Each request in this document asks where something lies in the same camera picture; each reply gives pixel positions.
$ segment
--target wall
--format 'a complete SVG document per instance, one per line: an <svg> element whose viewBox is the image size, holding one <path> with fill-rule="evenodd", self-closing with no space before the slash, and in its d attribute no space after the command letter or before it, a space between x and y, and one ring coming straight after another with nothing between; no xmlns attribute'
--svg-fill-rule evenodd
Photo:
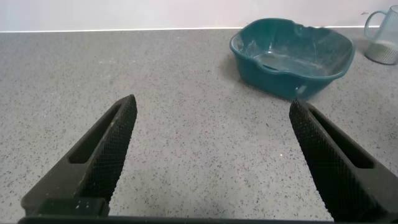
<svg viewBox="0 0 398 224"><path fill-rule="evenodd" d="M0 31L242 27L263 17L363 26L369 13L394 4L398 0L0 0Z"/></svg>

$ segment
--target speckled countertop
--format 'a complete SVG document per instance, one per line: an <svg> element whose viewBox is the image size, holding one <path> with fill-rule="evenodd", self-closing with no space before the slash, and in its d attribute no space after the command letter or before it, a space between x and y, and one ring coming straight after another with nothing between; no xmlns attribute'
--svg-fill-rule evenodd
<svg viewBox="0 0 398 224"><path fill-rule="evenodd" d="M289 103L244 84L237 30L0 34L0 220L119 98L138 117L112 215L331 220ZM310 100L398 174L398 69L364 58Z"/></svg>

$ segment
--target teal plastic basin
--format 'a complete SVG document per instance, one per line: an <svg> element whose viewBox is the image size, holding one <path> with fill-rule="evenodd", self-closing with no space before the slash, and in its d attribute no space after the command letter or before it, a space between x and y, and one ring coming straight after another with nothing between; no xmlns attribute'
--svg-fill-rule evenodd
<svg viewBox="0 0 398 224"><path fill-rule="evenodd" d="M327 28L286 19L260 19L230 41L243 81L286 100L306 100L342 77L354 43Z"/></svg>

